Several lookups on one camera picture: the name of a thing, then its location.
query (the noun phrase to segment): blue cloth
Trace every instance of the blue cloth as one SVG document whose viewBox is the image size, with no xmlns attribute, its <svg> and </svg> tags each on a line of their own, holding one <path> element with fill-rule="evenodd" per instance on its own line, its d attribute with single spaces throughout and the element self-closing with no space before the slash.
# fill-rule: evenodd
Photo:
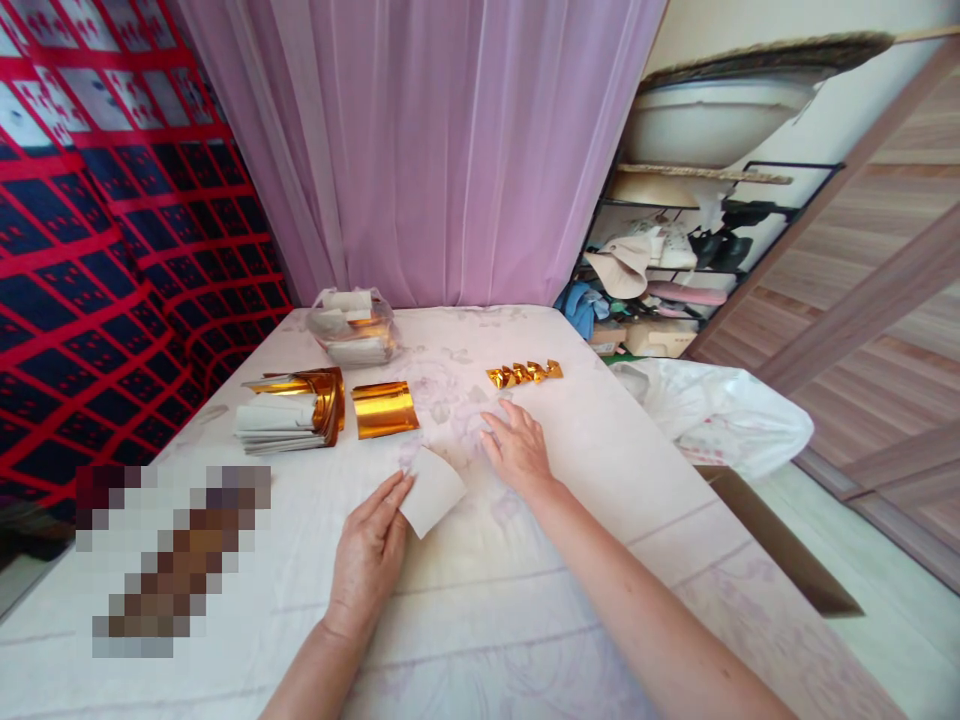
<svg viewBox="0 0 960 720">
<path fill-rule="evenodd" d="M 610 315 L 610 303 L 587 283 L 573 283 L 566 293 L 566 303 L 563 299 L 563 295 L 557 298 L 554 307 L 564 314 L 584 340 L 593 337 L 594 319 L 603 320 Z"/>
</svg>

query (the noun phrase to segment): table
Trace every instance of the table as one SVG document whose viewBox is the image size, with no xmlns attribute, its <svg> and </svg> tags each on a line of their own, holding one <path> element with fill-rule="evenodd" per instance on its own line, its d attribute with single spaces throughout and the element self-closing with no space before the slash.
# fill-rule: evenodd
<svg viewBox="0 0 960 720">
<path fill-rule="evenodd" d="M 335 448 L 243 455 L 240 383 L 325 363 L 295 310 L 127 492 L 109 531 L 78 539 L 0 626 L 0 719 L 255 717 L 323 616 L 343 519 L 421 443 L 461 474 L 467 497 L 404 574 L 346 717 L 645 717 L 653 710 L 532 515 L 482 454 L 496 407 L 485 370 L 557 360 L 565 377 L 503 391 L 541 421 L 551 465 L 598 519 L 803 718 L 892 717 L 896 706 L 713 490 L 555 310 L 401 310 L 405 352 L 346 371 L 347 389 L 410 383 L 421 430 L 359 441 L 347 402 Z M 207 465 L 269 464 L 257 517 L 174 659 L 91 659 L 90 618 L 123 572 L 156 550 Z"/>
</svg>

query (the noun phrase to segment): wooden door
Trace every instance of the wooden door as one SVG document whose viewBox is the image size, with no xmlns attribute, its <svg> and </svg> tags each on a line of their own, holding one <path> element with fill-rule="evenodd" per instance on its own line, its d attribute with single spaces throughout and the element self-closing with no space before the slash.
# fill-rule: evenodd
<svg viewBox="0 0 960 720">
<path fill-rule="evenodd" d="M 960 591 L 960 40 L 691 345 L 810 413 L 798 464 Z"/>
</svg>

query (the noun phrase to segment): white shoe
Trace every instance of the white shoe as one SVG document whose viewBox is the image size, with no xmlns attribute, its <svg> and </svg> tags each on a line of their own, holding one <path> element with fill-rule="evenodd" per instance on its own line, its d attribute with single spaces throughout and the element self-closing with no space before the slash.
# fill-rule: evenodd
<svg viewBox="0 0 960 720">
<path fill-rule="evenodd" d="M 643 218 L 630 225 L 630 234 L 639 235 L 651 228 L 660 232 L 651 239 L 650 266 L 668 270 L 686 270 L 697 266 L 697 255 L 690 246 L 683 225 L 665 218 Z"/>
</svg>

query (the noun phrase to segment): tile floor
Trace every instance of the tile floor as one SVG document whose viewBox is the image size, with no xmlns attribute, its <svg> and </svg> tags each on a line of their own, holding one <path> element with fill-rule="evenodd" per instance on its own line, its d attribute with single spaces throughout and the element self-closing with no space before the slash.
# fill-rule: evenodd
<svg viewBox="0 0 960 720">
<path fill-rule="evenodd" d="M 827 622 L 907 716 L 960 718 L 960 597 L 795 465 L 754 489 L 860 603 Z"/>
</svg>

